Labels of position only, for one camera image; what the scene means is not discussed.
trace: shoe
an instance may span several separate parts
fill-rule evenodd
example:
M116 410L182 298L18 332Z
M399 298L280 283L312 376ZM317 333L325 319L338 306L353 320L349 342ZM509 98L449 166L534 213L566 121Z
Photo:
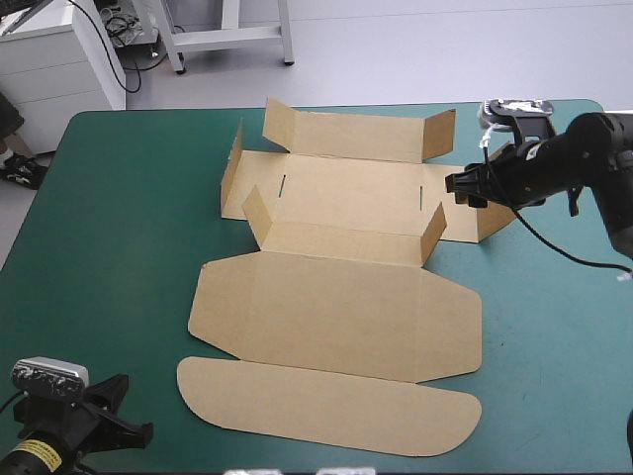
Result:
M14 153L0 163L0 178L13 181L32 190L39 190L48 167L39 165L33 158Z

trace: white table frame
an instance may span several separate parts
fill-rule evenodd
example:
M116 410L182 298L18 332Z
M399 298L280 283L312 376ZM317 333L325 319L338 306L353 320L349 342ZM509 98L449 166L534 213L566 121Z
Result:
M186 71L183 53L217 49L248 48L281 44L284 48L284 62L295 63L293 54L290 15L287 0L277 0L280 24L272 27L239 27L240 0L222 0L222 28L203 32L179 33L174 31L174 23L165 0L149 0L156 19L156 27L165 44L169 61L174 71Z

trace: white cabinet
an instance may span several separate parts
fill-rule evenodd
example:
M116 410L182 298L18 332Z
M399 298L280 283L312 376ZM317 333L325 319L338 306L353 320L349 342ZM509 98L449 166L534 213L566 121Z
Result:
M93 1L75 1L95 21L125 84ZM10 21L0 24L0 33ZM18 132L35 153L56 150L68 122L80 112L126 108L126 93L97 32L65 0L54 0L14 33L0 36L0 91L25 118Z

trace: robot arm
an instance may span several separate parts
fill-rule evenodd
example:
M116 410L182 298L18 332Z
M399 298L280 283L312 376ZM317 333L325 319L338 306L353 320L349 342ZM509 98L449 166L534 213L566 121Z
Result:
M514 143L489 163L472 163L447 176L447 191L471 207L493 201L515 210L540 206L567 191L575 216L578 198L588 187L611 244L633 258L633 115L582 114L556 135L552 111L541 101L486 102L482 120L513 132Z

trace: yellow label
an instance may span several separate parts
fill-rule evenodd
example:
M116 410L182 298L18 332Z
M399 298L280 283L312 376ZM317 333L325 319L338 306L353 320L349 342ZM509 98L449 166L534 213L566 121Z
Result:
M50 473L54 472L57 468L59 468L59 465L61 465L61 457L59 454L55 452L54 448L41 440L23 440L16 448L13 449L13 451L16 450L32 453L32 455L37 457L45 464L46 467L48 467Z

